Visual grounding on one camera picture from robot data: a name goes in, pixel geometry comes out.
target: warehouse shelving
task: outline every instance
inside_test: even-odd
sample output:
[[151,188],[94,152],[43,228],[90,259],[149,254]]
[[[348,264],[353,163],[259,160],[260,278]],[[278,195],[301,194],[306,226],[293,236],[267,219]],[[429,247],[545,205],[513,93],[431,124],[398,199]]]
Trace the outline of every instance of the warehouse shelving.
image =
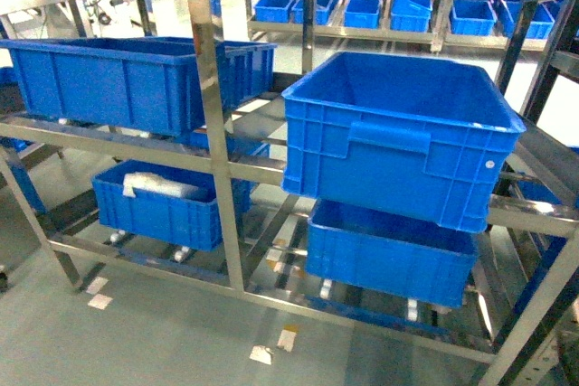
[[[524,48],[525,35],[537,1],[526,0],[513,37],[500,40],[501,46],[507,46],[497,76],[497,84],[502,91],[506,90],[517,57]],[[450,11],[451,0],[440,2],[433,33],[421,35],[426,38],[425,41],[457,45],[473,42],[468,37],[446,34],[445,17],[448,15],[442,14],[441,8]],[[303,33],[304,72],[312,68],[314,36],[323,34],[325,29],[313,26],[315,4],[316,0],[304,1],[304,24],[300,27]],[[243,228],[238,228],[234,219],[230,181],[240,178],[279,186],[285,162],[257,156],[228,155],[226,135],[259,138],[283,146],[283,139],[270,138],[284,123],[283,100],[279,93],[299,76],[276,74],[271,92],[261,96],[262,107],[249,113],[243,113],[240,109],[236,115],[241,117],[233,120],[231,114],[222,112],[210,0],[189,0],[189,10],[198,44],[197,63],[203,84],[209,153],[203,149],[176,145],[162,138],[125,135],[106,126],[60,125],[22,114],[0,119],[0,136],[214,175],[224,249],[211,254],[195,254],[185,263],[177,264],[170,260],[172,252],[167,252],[167,248],[161,253],[158,249],[150,251],[130,236],[114,246],[105,240],[85,238],[82,231],[98,219],[92,191],[49,212],[35,209],[26,200],[22,186],[14,177],[14,171],[22,168],[20,159],[14,151],[0,149],[0,156],[3,157],[0,159],[0,171],[42,245],[58,260],[75,287],[85,285],[87,277],[80,275],[72,257],[91,259],[98,263],[97,269],[104,264],[120,266],[336,325],[356,325],[371,333],[483,362],[487,366],[472,379],[473,383],[481,385],[536,384],[546,371],[558,363],[559,349],[565,348],[577,333],[576,324],[573,323],[576,319],[570,317],[573,313],[569,311],[576,298],[573,277],[579,266],[579,211],[575,208],[579,194],[576,185],[579,179],[577,155],[533,124],[528,124],[527,133],[508,160],[509,167],[501,174],[503,183],[490,199],[489,224],[510,228],[513,234],[518,234],[510,250],[519,258],[520,269],[509,272],[531,282],[522,297],[513,297],[512,291],[502,284],[502,270],[497,267],[492,242],[495,231],[500,228],[495,228],[478,236],[481,255],[472,271],[471,285],[465,293],[466,305],[459,311],[439,315],[432,311],[431,306],[419,303],[417,316],[410,318],[409,305],[404,299],[295,272],[307,255],[304,240],[308,208],[300,205],[297,197],[287,195],[274,212],[269,211],[267,204],[256,205],[245,216]],[[535,123],[556,75],[561,72],[566,77],[576,76],[577,59],[576,53],[572,52],[572,40],[577,24],[579,3],[577,0],[565,0],[564,10],[546,42],[543,59],[523,109],[523,114]],[[293,32],[299,30],[298,26],[287,26]],[[346,31],[340,26],[328,26],[327,29],[336,33],[361,32]],[[385,28],[375,32],[383,32],[384,38],[386,35],[387,38],[395,36]],[[400,38],[400,41],[405,41],[404,35]],[[512,172],[521,168],[525,170],[525,175]],[[537,179],[559,195],[564,205],[531,202],[508,194],[509,184]],[[283,245],[274,242],[280,231],[286,231],[284,238],[287,243]],[[530,249],[532,246],[528,237],[527,241],[525,239],[528,234],[537,232],[543,234],[542,240],[546,240],[546,236],[569,239],[538,285],[533,268],[537,262],[544,261],[545,256],[541,257],[536,249]],[[285,256],[280,261],[281,270],[278,272],[270,269],[264,260],[271,249],[281,251]],[[376,300],[382,301],[382,308],[376,306]]]

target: plastic crate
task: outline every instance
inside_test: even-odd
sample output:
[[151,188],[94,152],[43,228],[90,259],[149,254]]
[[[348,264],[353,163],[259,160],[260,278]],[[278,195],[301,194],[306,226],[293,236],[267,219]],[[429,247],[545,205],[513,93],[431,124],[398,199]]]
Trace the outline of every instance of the plastic crate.
[[380,9],[379,0],[349,0],[344,12],[344,26],[377,29]]
[[466,232],[320,200],[308,221],[306,271],[436,305],[461,307],[477,257]]
[[[553,18],[556,20],[564,1],[565,0],[552,0],[550,2],[545,2],[543,5],[545,5],[546,9],[549,11],[549,13],[551,13]],[[575,37],[579,37],[579,29],[577,29]]]
[[[205,201],[175,198],[135,189],[136,198],[123,195],[125,174],[148,172],[206,189]],[[219,208],[211,174],[129,160],[92,179],[100,223],[116,230],[143,235],[192,249],[212,250],[222,242]],[[233,180],[237,217],[248,210],[251,185]]]
[[[503,25],[503,33],[510,38],[515,31],[522,4],[520,1],[498,0],[496,7],[498,19]],[[538,5],[533,21],[528,27],[526,38],[544,40],[551,33],[554,24],[555,19],[551,13],[544,5]]]
[[289,193],[486,228],[525,131],[489,75],[453,61],[337,53],[282,93]]
[[[191,38],[176,36],[149,36],[134,40],[193,45]],[[276,47],[277,44],[266,42],[225,41],[217,44],[217,50],[225,53],[223,65],[226,68],[219,71],[224,108],[238,108],[243,102],[271,89]]]
[[[195,47],[182,40],[0,40],[0,47],[10,49],[29,113],[178,136],[204,124]],[[270,89],[274,47],[217,47],[225,108]]]
[[427,32],[432,15],[432,0],[394,0],[390,29]]
[[290,11],[296,0],[259,0],[255,5],[255,18],[259,22],[288,23]]
[[[336,0],[316,0],[316,24],[326,25],[329,21],[329,16],[334,10]],[[293,22],[297,24],[304,23],[304,0],[298,0],[292,8]]]
[[452,33],[457,35],[489,36],[497,15],[488,1],[455,0],[451,12]]

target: metal pole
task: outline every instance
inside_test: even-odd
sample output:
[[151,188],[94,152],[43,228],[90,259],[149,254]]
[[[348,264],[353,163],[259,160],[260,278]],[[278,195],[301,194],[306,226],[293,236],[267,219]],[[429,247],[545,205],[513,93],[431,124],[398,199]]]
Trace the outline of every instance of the metal pole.
[[197,70],[203,109],[207,123],[207,136],[211,154],[212,172],[219,203],[223,244],[227,259],[230,285],[243,291],[242,259],[238,243],[237,223],[233,206],[232,178],[229,156],[225,142],[221,91],[219,89],[217,57],[214,42],[214,26],[211,18],[210,0],[188,0],[191,26],[197,56]]
[[69,0],[69,8],[72,13],[72,20],[76,26],[76,31],[81,38],[92,38],[92,26],[90,25],[89,15],[84,8],[82,0]]
[[575,230],[520,314],[479,386],[494,386],[501,382],[578,267],[579,230]]
[[452,10],[453,0],[441,0],[436,12],[436,22],[432,29],[431,52],[438,53],[444,45],[444,37],[449,28],[449,14]]
[[517,59],[523,48],[523,42],[527,37],[527,31],[535,15],[535,10],[538,3],[536,0],[528,1],[523,4],[521,11],[518,15],[517,25],[515,26],[515,31],[513,36],[508,40],[508,47],[505,55],[500,61],[498,66],[497,77],[495,77],[495,83],[498,86],[501,94],[507,92],[508,83],[515,70],[515,65],[517,65]]
[[551,60],[557,51],[567,51],[571,47],[577,25],[579,24],[579,1],[565,0],[561,11],[557,17],[555,27],[543,50],[541,60],[535,71],[535,76],[531,82],[520,114],[533,123],[537,123],[543,113],[549,94],[555,86],[555,80],[559,71],[553,65]]
[[137,8],[145,36],[157,36],[157,24],[153,16],[151,0],[137,0]]
[[304,0],[304,24],[301,41],[301,73],[307,74],[314,69],[314,20],[316,0]]
[[38,237],[41,246],[58,259],[64,274],[71,284],[79,287],[82,283],[81,276],[74,266],[71,257],[66,253],[52,250],[44,228],[38,220],[38,216],[46,214],[46,210],[38,193],[34,189],[33,182],[28,176],[24,164],[13,149],[0,146],[0,173],[4,176],[8,187],[12,190],[20,208],[24,212],[24,216],[32,226],[36,237]]

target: floor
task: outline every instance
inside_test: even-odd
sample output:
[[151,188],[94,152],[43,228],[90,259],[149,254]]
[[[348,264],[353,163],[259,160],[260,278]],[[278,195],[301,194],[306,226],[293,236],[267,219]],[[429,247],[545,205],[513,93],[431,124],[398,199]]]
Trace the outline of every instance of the floor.
[[[154,0],[154,7],[161,33],[187,34],[182,0]],[[299,72],[298,37],[270,38],[280,46],[275,70]],[[406,53],[411,49],[405,44],[317,41],[315,63],[336,50]],[[478,52],[475,57],[455,50],[441,57],[476,63],[491,77],[498,67],[495,52]],[[514,108],[522,103],[535,66],[535,55],[517,66],[507,95]],[[557,82],[542,123],[559,140],[579,145],[579,126],[572,122],[576,111],[569,109],[570,104],[578,104],[572,101],[576,97],[572,85]],[[33,169],[31,177],[51,208],[89,188],[90,176],[112,164],[106,156],[67,150],[63,159],[54,155]],[[475,362],[357,329],[111,267],[100,275],[109,280],[101,293],[112,297],[112,302],[104,310],[89,307],[92,296],[72,290],[50,254],[37,249],[33,232],[7,189],[0,191],[0,203],[0,263],[8,267],[12,285],[0,296],[4,320],[0,322],[0,386],[444,386],[467,384],[479,368]],[[80,261],[79,266],[88,270],[91,264]],[[275,349],[284,325],[299,328],[292,353]],[[271,366],[250,360],[254,345],[274,349]],[[562,383],[553,372],[541,384]]]

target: paper scrap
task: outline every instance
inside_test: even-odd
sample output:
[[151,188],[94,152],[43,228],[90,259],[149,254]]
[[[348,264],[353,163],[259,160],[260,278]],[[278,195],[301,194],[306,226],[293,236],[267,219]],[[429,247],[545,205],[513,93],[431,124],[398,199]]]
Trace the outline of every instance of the paper scrap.
[[90,307],[96,307],[97,309],[103,310],[106,309],[109,303],[112,302],[112,297],[103,296],[102,294],[97,294],[93,297],[90,302]]
[[87,287],[87,293],[96,296],[102,288],[107,285],[108,279],[97,276]]
[[265,363],[266,365],[271,365],[271,356],[273,352],[267,348],[265,345],[255,345],[252,348],[252,353],[250,354],[250,359],[253,361]]
[[298,327],[296,325],[286,325],[281,331],[277,347],[281,350],[285,350],[286,352],[291,353],[297,335]]

